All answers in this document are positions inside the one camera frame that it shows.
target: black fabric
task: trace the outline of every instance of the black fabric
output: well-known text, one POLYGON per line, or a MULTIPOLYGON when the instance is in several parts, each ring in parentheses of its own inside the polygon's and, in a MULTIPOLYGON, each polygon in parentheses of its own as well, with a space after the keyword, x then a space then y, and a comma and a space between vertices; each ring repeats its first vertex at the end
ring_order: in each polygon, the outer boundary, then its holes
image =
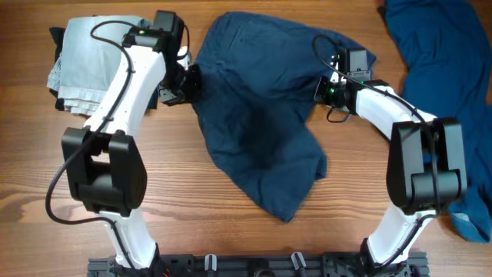
POLYGON ((65 34, 65 28, 61 27, 51 27, 49 33, 52 34, 53 42, 56 44, 55 49, 55 62, 60 57, 63 49, 63 35, 65 34))
POLYGON ((159 100, 159 87, 155 88, 154 92, 152 93, 151 98, 148 100, 148 105, 147 109, 157 109, 157 103, 159 100))
MULTIPOLYGON (((196 63, 202 98, 193 104, 208 152, 257 205, 289 222, 327 159, 304 125, 316 81, 331 70, 314 56, 315 35, 358 48, 343 35, 266 15, 228 12, 208 31, 196 63)), ((318 46, 324 57, 334 46, 318 46)), ((372 65, 374 55, 368 55, 372 65)))
POLYGON ((59 111, 65 110, 65 100, 63 98, 58 98, 58 92, 50 88, 49 92, 56 97, 55 108, 59 111))

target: light blue fabric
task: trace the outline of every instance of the light blue fabric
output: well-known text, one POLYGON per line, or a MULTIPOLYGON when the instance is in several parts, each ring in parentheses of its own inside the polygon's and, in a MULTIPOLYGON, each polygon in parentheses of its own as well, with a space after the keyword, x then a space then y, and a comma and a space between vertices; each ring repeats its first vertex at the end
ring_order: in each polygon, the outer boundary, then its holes
POLYGON ((61 71, 62 71, 62 54, 60 53, 60 56, 55 62, 55 66, 53 66, 52 70, 49 72, 48 83, 46 84, 47 87, 55 91, 60 90, 61 71))
MULTIPOLYGON (((59 98, 101 102, 121 60, 121 51, 90 36, 92 28, 108 20, 122 20, 139 27, 150 22, 138 16, 112 15, 72 18, 63 39, 63 63, 60 72, 59 98)), ((121 43, 130 26, 103 25, 95 35, 121 43)))

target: table surface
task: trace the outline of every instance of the table surface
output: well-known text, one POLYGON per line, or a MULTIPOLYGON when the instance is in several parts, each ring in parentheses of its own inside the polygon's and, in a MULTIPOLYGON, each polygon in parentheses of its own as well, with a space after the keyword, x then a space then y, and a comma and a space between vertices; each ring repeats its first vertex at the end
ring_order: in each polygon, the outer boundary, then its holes
MULTIPOLYGON (((377 56, 375 78, 400 91, 406 68, 376 12, 375 1, 142 2, 17 1, 0 5, 0 275, 83 276, 87 259, 113 253, 99 223, 58 225, 45 214, 48 183, 63 163, 60 140, 83 118, 54 108, 46 88, 55 45, 51 26, 73 17, 176 11, 197 53, 210 24, 226 11, 276 15, 341 32, 377 56)), ((474 6, 492 38, 492 2, 474 6)), ((142 204, 149 232, 164 254, 266 255, 357 251, 375 230, 389 198, 388 144, 360 118, 330 124, 317 107, 307 125, 328 156, 328 177, 316 182, 289 224, 258 208, 217 169, 190 105, 159 106, 146 116, 138 147, 148 171, 142 204)), ((71 199, 66 177, 54 194, 56 214, 88 214, 71 199)), ((465 242, 448 217, 429 224, 414 244, 425 251, 432 276, 490 276, 492 248, 465 242)))

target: blue garment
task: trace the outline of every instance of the blue garment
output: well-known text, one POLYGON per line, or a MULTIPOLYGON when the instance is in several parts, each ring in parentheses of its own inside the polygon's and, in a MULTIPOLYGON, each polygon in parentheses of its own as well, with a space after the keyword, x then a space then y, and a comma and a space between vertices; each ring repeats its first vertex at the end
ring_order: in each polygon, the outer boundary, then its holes
MULTIPOLYGON (((193 108, 210 156, 257 205, 284 222, 327 171, 326 156, 304 125, 316 81, 331 74, 311 49, 318 34, 344 48, 360 47, 335 32, 228 12, 211 26, 196 60, 203 88, 193 108)), ((318 47, 325 58, 336 55, 328 42, 318 47)), ((369 54, 368 64, 374 61, 369 54)))
POLYGON ((450 206, 457 231, 489 242, 492 225, 492 56, 471 5, 461 0, 387 0, 386 22, 408 66, 402 96, 462 124, 468 190, 450 206))

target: black cable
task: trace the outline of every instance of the black cable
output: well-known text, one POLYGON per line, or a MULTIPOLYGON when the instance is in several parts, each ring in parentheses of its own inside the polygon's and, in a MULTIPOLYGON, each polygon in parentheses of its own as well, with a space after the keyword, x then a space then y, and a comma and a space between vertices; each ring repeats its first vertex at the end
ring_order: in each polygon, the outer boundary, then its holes
POLYGON ((386 92, 386 91, 380 90, 379 88, 375 88, 375 87, 372 87, 370 85, 364 84, 363 82, 359 82, 357 79, 352 78, 352 77, 344 74, 343 72, 337 70, 333 65, 330 65, 325 60, 323 60, 320 57, 319 52, 317 51, 317 46, 316 46, 316 41, 319 38, 324 38, 324 39, 328 40, 329 42, 331 42, 332 44, 334 44, 335 49, 338 49, 338 46, 337 46, 337 44, 334 43, 334 41, 330 37, 328 37, 326 35, 317 35, 317 36, 315 36, 313 38, 312 42, 311 42, 311 46, 313 48, 314 55, 316 55, 316 58, 321 63, 323 63, 325 66, 327 66, 329 69, 333 70, 334 72, 338 73, 339 75, 344 76, 347 80, 350 80, 352 82, 355 82, 355 83, 357 83, 357 84, 359 84, 359 85, 361 85, 361 86, 363 86, 365 88, 369 88, 370 90, 372 90, 374 92, 380 93, 380 94, 382 94, 384 96, 387 96, 389 98, 392 98, 392 99, 396 100, 397 102, 401 103, 405 108, 407 108, 409 111, 412 112, 412 115, 414 115, 415 117, 417 117, 421 121, 420 126, 424 130, 424 134, 426 136, 427 143, 429 144, 428 147, 429 147, 431 164, 432 164, 432 186, 434 187, 434 201, 435 201, 435 206, 436 206, 435 207, 436 208, 436 215, 426 215, 426 216, 423 216, 422 218, 420 218, 420 219, 417 220, 417 224, 414 226, 414 229, 412 230, 412 232, 410 233, 410 235, 407 237, 407 239, 405 240, 405 242, 402 245, 402 247, 399 248, 380 267, 380 270, 375 273, 375 274, 378 274, 379 272, 382 272, 386 267, 388 267, 410 245, 410 242, 414 239, 415 235, 418 233, 418 230, 420 229, 420 227, 424 223, 424 220, 425 219, 436 218, 436 217, 438 217, 442 213, 442 211, 440 209, 440 194, 439 194, 439 188, 438 188, 438 184, 437 184, 437 157, 436 157, 436 150, 435 150, 435 147, 434 147, 434 140, 432 139, 431 128, 425 122, 424 118, 418 113, 418 111, 417 111, 416 108, 412 107, 410 104, 408 104, 403 99, 401 99, 401 98, 399 98, 399 97, 397 97, 395 95, 392 95, 389 92, 386 92))
POLYGON ((99 127, 84 141, 84 143, 82 143, 82 145, 72 155, 70 155, 70 157, 68 157, 68 159, 63 163, 63 165, 60 167, 60 169, 56 172, 55 176, 53 177, 53 179, 52 179, 52 181, 48 187, 48 191, 46 192, 45 208, 46 208, 46 213, 48 214, 50 219, 52 219, 54 222, 58 222, 58 223, 65 224, 65 225, 78 225, 78 224, 97 222, 97 221, 107 222, 111 226, 111 229, 113 230, 113 232, 115 233, 115 238, 118 241, 119 247, 121 248, 121 252, 123 252, 123 255, 125 256, 126 261, 130 265, 131 272, 133 273, 133 275, 139 276, 139 274, 137 273, 137 270, 135 269, 135 267, 131 263, 130 257, 128 255, 128 252, 125 249, 125 246, 123 245, 123 241, 121 240, 121 236, 119 235, 118 230, 116 228, 116 221, 112 221, 112 220, 107 219, 105 217, 94 217, 94 218, 90 218, 90 219, 80 219, 80 220, 73 220, 72 221, 72 220, 60 219, 52 211, 52 195, 53 195, 53 191, 55 190, 55 186, 56 186, 58 180, 62 176, 63 172, 67 169, 68 165, 70 165, 74 161, 75 158, 77 158, 81 153, 83 153, 83 151, 86 150, 86 148, 88 146, 90 146, 92 141, 94 141, 94 139, 101 133, 102 129, 106 126, 106 124, 108 124, 108 122, 112 121, 113 113, 115 112, 116 108, 118 107, 119 102, 123 98, 123 95, 125 95, 126 89, 127 89, 128 84, 130 82, 130 79, 131 79, 131 74, 133 72, 133 66, 131 63, 130 55, 126 52, 125 48, 123 48, 118 43, 113 42, 109 39, 101 38, 101 37, 94 35, 94 31, 96 29, 98 29, 99 27, 101 27, 103 25, 107 25, 107 24, 111 24, 111 23, 125 24, 125 25, 130 25, 131 27, 137 27, 137 26, 135 26, 131 23, 128 23, 128 22, 123 22, 123 21, 119 21, 119 20, 110 20, 110 21, 106 21, 106 22, 102 22, 102 23, 97 24, 91 30, 91 37, 92 38, 97 39, 97 40, 102 41, 102 42, 107 42, 107 43, 115 46, 116 48, 120 49, 121 52, 123 53, 123 55, 126 57, 126 60, 128 63, 128 70, 127 70, 127 76, 125 79, 125 83, 121 87, 121 91, 119 92, 117 98, 115 99, 115 102, 113 103, 112 107, 109 109, 108 114, 103 118, 102 123, 99 125, 99 127))
POLYGON ((186 29, 186 39, 188 40, 188 46, 186 47, 186 53, 176 57, 177 61, 179 61, 182 58, 185 58, 186 55, 190 52, 190 30, 188 29, 187 25, 184 25, 184 28, 186 29))
POLYGON ((349 112, 349 113, 347 114, 347 116, 345 116, 345 118, 344 118, 344 119, 342 119, 342 120, 331 120, 331 119, 330 119, 330 115, 331 115, 331 113, 332 113, 333 111, 334 111, 334 108, 330 107, 330 110, 329 110, 329 111, 328 111, 328 113, 326 114, 326 120, 328 120, 330 123, 345 123, 345 122, 349 121, 349 120, 350 120, 350 118, 352 117, 352 114, 349 112))

